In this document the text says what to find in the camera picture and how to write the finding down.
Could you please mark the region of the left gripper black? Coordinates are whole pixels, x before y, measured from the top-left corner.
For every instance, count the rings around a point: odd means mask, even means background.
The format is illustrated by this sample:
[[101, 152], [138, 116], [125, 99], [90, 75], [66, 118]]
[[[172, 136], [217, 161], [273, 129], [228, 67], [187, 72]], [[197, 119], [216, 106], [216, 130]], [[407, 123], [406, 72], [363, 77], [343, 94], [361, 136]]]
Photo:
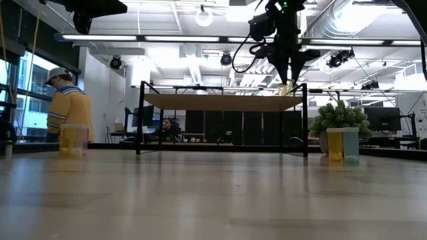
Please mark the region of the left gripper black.
[[[93, 0], [96, 9], [92, 17], [104, 17], [108, 15], [119, 15], [127, 13], [127, 5], [120, 0]], [[73, 13], [73, 23], [78, 33], [88, 35], [91, 27], [92, 18], [89, 16], [84, 4], [84, 0], [65, 0], [65, 8]]]

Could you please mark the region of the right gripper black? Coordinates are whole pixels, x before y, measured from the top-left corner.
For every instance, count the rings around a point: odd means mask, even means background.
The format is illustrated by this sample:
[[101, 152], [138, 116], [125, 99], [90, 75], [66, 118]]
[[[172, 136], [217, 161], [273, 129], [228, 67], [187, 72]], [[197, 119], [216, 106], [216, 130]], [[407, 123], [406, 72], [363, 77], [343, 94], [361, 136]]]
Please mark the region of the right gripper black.
[[320, 57], [320, 50], [308, 49], [301, 51], [296, 15], [271, 15], [275, 20], [274, 41], [262, 45], [255, 52], [256, 58], [267, 57], [276, 68], [283, 84], [288, 82], [288, 63], [291, 66], [292, 80], [296, 82], [306, 61]]

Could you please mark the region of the clear cup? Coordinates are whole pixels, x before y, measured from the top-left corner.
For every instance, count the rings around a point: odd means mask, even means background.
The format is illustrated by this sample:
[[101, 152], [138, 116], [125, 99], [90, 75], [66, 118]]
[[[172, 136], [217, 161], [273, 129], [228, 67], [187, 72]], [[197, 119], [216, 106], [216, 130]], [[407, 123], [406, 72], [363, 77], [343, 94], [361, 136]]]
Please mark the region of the clear cup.
[[280, 96], [288, 96], [291, 92], [292, 92], [292, 89], [294, 88], [294, 84], [293, 84], [293, 82], [292, 81], [290, 81], [290, 80], [288, 80], [287, 82], [286, 82], [286, 84], [282, 84], [280, 87], [279, 87], [279, 95]]

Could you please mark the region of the orange medicine bottle white cap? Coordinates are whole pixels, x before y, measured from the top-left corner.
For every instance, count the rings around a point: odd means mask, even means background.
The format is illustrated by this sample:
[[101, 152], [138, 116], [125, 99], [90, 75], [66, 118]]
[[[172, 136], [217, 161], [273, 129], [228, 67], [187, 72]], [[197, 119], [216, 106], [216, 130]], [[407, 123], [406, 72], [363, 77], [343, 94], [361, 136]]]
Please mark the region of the orange medicine bottle white cap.
[[330, 162], [343, 163], [343, 131], [341, 128], [327, 128], [328, 157]]

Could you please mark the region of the teal medicine bottle white cap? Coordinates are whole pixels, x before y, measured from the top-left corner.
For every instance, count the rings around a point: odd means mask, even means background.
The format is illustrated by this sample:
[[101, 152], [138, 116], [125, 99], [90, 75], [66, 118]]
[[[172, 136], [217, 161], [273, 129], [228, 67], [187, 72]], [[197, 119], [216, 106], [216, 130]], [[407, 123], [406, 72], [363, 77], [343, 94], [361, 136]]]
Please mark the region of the teal medicine bottle white cap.
[[359, 128], [345, 127], [343, 130], [344, 163], [356, 164], [359, 162]]

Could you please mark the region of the yellow medicine bottle white cap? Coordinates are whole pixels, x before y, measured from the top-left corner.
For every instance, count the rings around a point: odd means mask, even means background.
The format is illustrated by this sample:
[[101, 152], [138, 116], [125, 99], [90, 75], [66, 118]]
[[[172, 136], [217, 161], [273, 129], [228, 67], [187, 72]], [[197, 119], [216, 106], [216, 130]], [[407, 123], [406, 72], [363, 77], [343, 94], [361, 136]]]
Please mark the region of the yellow medicine bottle white cap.
[[61, 157], [80, 158], [83, 155], [85, 134], [86, 128], [84, 125], [61, 125], [59, 136], [59, 155]]

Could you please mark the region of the wooden shelf black metal legs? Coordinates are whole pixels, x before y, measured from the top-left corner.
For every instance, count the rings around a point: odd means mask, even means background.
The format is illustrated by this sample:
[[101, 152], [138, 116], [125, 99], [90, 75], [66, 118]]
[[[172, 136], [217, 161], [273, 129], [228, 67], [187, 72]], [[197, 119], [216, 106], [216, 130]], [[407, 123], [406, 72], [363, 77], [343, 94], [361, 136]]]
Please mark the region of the wooden shelf black metal legs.
[[305, 83], [296, 85], [291, 89], [291, 93], [300, 90], [301, 97], [292, 96], [256, 96], [256, 95], [186, 95], [186, 94], [161, 94], [157, 88], [146, 81], [141, 81], [136, 86], [139, 89], [139, 107], [143, 107], [144, 102], [153, 106], [173, 110], [192, 111], [257, 111], [257, 112], [278, 112], [279, 118], [283, 117], [283, 112], [298, 104], [302, 104], [303, 115], [303, 145], [301, 147], [302, 156], [308, 156], [308, 87]]

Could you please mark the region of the long overhead light bar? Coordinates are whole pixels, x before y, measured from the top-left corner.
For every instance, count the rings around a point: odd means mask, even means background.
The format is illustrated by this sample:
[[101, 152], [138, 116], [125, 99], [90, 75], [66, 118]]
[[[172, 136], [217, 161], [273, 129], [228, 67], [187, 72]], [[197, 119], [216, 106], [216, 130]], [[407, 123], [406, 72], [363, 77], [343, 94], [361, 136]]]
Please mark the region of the long overhead light bar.
[[[61, 42], [98, 41], [98, 42], [153, 42], [153, 43], [221, 43], [221, 44], [255, 44], [252, 38], [227, 36], [186, 36], [186, 35], [76, 35], [54, 34], [54, 39]], [[419, 39], [316, 39], [300, 38], [301, 45], [313, 46], [353, 46], [353, 47], [419, 47]]]

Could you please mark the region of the black cabinet row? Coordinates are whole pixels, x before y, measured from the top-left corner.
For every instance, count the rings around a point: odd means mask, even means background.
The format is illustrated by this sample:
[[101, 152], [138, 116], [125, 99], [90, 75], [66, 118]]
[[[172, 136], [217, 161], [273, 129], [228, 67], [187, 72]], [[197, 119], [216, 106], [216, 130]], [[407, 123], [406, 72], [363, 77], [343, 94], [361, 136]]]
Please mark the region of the black cabinet row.
[[285, 146], [302, 144], [303, 124], [300, 111], [186, 111], [179, 123], [187, 141], [229, 143], [248, 146]]

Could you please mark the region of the green artificial potted plant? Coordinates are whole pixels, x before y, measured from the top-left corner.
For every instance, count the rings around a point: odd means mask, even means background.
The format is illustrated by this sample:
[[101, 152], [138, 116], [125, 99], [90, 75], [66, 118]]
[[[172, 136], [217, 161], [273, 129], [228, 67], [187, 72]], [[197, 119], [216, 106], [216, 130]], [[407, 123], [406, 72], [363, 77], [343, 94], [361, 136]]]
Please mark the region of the green artificial potted plant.
[[320, 149], [328, 155], [327, 128], [358, 127], [359, 138], [369, 139], [372, 136], [369, 126], [368, 116], [361, 107], [347, 107], [341, 100], [336, 106], [327, 103], [318, 109], [310, 125], [310, 135], [320, 138]]

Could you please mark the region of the large window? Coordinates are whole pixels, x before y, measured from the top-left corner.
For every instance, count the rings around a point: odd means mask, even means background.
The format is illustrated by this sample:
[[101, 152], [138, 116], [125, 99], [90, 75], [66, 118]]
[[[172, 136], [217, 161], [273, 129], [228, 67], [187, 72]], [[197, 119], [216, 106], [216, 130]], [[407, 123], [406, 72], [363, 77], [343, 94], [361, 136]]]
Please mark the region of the large window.
[[47, 85], [49, 71], [57, 65], [30, 52], [18, 58], [18, 64], [0, 58], [0, 85], [8, 86], [0, 93], [0, 101], [14, 103], [11, 122], [18, 138], [47, 135], [47, 112], [56, 89]]

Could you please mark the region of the black computer monitor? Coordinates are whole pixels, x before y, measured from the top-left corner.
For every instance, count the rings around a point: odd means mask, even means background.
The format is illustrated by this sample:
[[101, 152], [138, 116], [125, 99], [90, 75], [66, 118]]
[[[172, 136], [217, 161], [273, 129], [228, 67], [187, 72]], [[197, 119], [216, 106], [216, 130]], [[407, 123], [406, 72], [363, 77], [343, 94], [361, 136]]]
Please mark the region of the black computer monitor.
[[[143, 120], [142, 120], [143, 126], [153, 125], [153, 114], [154, 114], [154, 106], [153, 105], [146, 106], [143, 108]], [[136, 107], [133, 111], [133, 119], [132, 119], [132, 126], [133, 127], [137, 127], [138, 116], [139, 116], [139, 109]]]
[[371, 131], [400, 131], [400, 109], [395, 107], [365, 107]]

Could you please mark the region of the person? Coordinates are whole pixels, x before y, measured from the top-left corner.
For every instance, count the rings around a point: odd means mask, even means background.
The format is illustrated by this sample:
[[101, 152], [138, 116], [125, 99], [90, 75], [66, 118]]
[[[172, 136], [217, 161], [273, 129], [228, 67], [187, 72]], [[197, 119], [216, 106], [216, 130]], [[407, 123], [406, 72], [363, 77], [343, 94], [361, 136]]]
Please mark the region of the person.
[[63, 67], [49, 71], [47, 85], [56, 91], [47, 112], [48, 143], [58, 142], [61, 125], [79, 124], [89, 129], [88, 141], [94, 141], [94, 130], [91, 118], [91, 99], [78, 86], [73, 84], [70, 72]]
[[174, 122], [174, 120], [167, 118], [163, 121], [163, 127], [154, 131], [151, 135], [156, 136], [162, 141], [180, 142], [182, 139], [181, 133], [181, 128]]

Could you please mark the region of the dark office desk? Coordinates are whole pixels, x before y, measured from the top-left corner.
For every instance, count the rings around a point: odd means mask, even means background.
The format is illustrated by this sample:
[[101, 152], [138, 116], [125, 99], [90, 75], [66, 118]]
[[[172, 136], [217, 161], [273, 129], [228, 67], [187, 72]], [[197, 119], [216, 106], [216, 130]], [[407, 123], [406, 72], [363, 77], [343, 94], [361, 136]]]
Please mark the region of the dark office desk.
[[420, 138], [405, 135], [403, 137], [371, 137], [369, 139], [362, 139], [360, 141], [361, 147], [385, 147], [400, 149], [407, 147], [408, 149], [420, 149]]

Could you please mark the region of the black equipment stand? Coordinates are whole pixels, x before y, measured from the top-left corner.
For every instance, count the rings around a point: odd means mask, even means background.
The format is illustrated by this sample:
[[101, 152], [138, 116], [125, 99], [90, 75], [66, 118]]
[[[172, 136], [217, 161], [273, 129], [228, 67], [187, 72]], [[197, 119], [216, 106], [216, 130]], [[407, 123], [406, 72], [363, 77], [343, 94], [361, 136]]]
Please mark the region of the black equipment stand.
[[17, 107], [16, 104], [0, 101], [0, 143], [17, 141], [15, 128], [11, 122], [12, 111]]

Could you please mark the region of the silver ventilation duct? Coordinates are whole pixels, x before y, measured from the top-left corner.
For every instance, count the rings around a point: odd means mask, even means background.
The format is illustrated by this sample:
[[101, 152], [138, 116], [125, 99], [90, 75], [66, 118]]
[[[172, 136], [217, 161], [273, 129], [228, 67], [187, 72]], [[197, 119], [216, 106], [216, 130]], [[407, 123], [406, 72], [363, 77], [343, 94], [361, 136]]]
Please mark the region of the silver ventilation duct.
[[303, 37], [312, 39], [353, 38], [386, 11], [384, 6], [354, 5], [354, 1], [332, 0], [307, 27]]

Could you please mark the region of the black aluminium table frame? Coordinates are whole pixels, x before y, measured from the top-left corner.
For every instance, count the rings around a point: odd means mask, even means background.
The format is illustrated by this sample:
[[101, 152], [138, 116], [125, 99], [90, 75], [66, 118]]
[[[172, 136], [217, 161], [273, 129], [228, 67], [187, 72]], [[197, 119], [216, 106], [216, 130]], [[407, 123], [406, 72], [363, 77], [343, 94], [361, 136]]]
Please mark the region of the black aluminium table frame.
[[[235, 146], [235, 145], [206, 145], [196, 143], [193, 145], [179, 145], [163, 143], [161, 145], [125, 145], [117, 143], [90, 143], [89, 149], [96, 150], [133, 150], [133, 151], [201, 151], [201, 152], [236, 152], [236, 153], [295, 153], [297, 156], [308, 157], [312, 153], [320, 153], [319, 147], [278, 147], [278, 146]], [[57, 143], [20, 143], [12, 146], [12, 152], [40, 153], [58, 151]], [[361, 155], [384, 157], [392, 159], [405, 159], [427, 163], [427, 151], [388, 149], [388, 148], [361, 148]]]

